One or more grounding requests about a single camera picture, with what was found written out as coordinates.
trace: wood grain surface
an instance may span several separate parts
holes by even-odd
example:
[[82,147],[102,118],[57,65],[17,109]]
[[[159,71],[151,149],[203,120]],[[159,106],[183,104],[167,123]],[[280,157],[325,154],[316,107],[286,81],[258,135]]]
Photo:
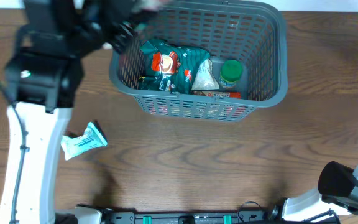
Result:
[[[68,130],[97,120],[109,146],[70,161],[60,155],[55,204],[138,211],[234,210],[316,187],[324,165],[358,165],[358,13],[285,12],[286,98],[238,123],[156,117],[109,81],[111,52],[83,61],[86,76]],[[0,10],[0,77],[19,10]],[[0,95],[0,199],[9,142]],[[358,217],[342,217],[358,223]]]

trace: green lid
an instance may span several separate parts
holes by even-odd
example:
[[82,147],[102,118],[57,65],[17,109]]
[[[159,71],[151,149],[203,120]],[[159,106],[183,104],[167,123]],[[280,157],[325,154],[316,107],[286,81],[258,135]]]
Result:
[[223,63],[221,76],[225,81],[236,82],[241,78],[242,64],[237,60],[227,60]]

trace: basket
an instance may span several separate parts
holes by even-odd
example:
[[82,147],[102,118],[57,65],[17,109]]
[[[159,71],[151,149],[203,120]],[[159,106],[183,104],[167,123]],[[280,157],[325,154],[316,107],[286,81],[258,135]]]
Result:
[[[216,78],[225,60],[243,63],[246,82],[237,84],[242,99],[139,90],[138,79],[145,72],[140,46],[152,37],[206,49]],[[110,79],[150,114],[239,121],[256,108],[276,105],[287,93],[285,20],[274,7],[260,2],[173,1],[123,54],[113,54]]]

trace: black cable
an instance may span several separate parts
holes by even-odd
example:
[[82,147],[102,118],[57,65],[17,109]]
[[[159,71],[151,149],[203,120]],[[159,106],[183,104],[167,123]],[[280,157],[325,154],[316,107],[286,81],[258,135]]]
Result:
[[325,217],[325,216],[327,216],[327,215],[329,215],[329,216],[334,215],[336,224],[341,224],[341,221],[340,221],[338,215],[334,212],[334,210],[331,210],[331,209],[329,209],[327,212],[324,212],[324,213],[321,213],[321,214],[319,214],[319,215],[313,216],[313,217],[311,217],[311,218],[305,219],[304,221],[305,221],[305,222],[311,222],[311,221],[313,221],[313,220],[316,220],[316,219],[318,219],[318,218]]
[[14,55],[20,51],[20,47],[23,44],[24,37],[26,37],[26,35],[29,33],[29,30],[30,30],[29,27],[30,27],[30,25],[26,24],[26,25],[21,26],[16,31],[16,38],[15,38],[15,42],[13,45],[13,54]]
[[254,202],[254,201],[244,202],[244,203],[239,207],[239,209],[238,209],[238,211],[237,211],[237,218],[240,219],[243,223],[245,223],[245,221],[244,221],[243,218],[240,217],[240,210],[241,210],[242,207],[244,207],[244,206],[246,206],[246,205],[248,205],[248,204],[250,204],[250,203],[253,203],[253,204],[258,205],[259,208],[263,211],[263,208],[262,208],[258,203]]
[[13,112],[15,113],[17,121],[19,122],[19,126],[20,126],[21,133],[22,133],[22,145],[20,146],[21,156],[20,156],[20,161],[19,161],[19,168],[17,170],[15,189],[14,189],[14,192],[13,192],[11,221],[9,222],[9,224],[16,224],[16,223],[19,222],[18,220],[16,220],[17,194],[19,192],[20,181],[21,181],[21,177],[22,177],[24,155],[29,150],[29,148],[25,145],[26,144],[27,131],[25,131],[24,125],[20,121],[19,114],[17,113],[17,111],[15,109],[16,104],[14,103],[13,99],[9,96],[8,92],[6,91],[4,85],[1,82],[0,82],[0,92],[4,96],[4,98],[7,101],[8,105],[12,106]]

